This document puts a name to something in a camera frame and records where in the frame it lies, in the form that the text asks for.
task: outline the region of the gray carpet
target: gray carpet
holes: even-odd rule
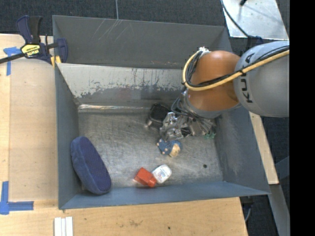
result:
[[[276,0],[290,36],[290,0]],[[23,15],[40,15],[42,35],[52,35],[52,15],[117,18],[155,22],[224,26],[220,0],[0,0],[0,32],[16,33],[15,23]],[[240,54],[245,39],[231,39]],[[289,156],[289,118],[262,118],[275,163]],[[289,177],[281,182],[290,207]],[[249,236],[277,236],[268,197],[253,197],[247,226]]]

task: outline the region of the white bottle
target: white bottle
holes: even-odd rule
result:
[[[164,183],[171,176],[172,170],[166,164],[163,164],[152,171],[152,174],[158,183]]]

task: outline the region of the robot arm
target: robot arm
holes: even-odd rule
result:
[[[255,46],[241,57],[200,48],[183,69],[184,89],[162,121],[165,141],[212,135],[215,118],[240,106],[289,116],[289,41]]]

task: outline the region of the blue tape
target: blue tape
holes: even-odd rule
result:
[[[8,215],[10,211],[34,210],[33,209],[34,201],[8,202],[8,196],[9,196],[9,182],[5,181],[2,183],[2,191],[1,191],[1,201],[0,201],[0,214],[1,215]]]
[[[11,55],[21,53],[21,50],[16,47],[4,48],[3,51],[8,55],[8,57]],[[11,74],[11,61],[8,61],[6,65],[6,75],[9,76],[10,74]]]

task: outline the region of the wooden table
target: wooden table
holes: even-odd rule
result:
[[[0,58],[23,44],[0,34]],[[34,201],[34,210],[0,215],[0,235],[53,235],[54,218],[69,216],[75,236],[248,235],[239,198],[59,210],[54,68],[26,58],[11,62],[9,76],[6,68],[0,65],[0,184],[9,181],[9,201]],[[279,183],[261,120],[252,121],[268,181]]]

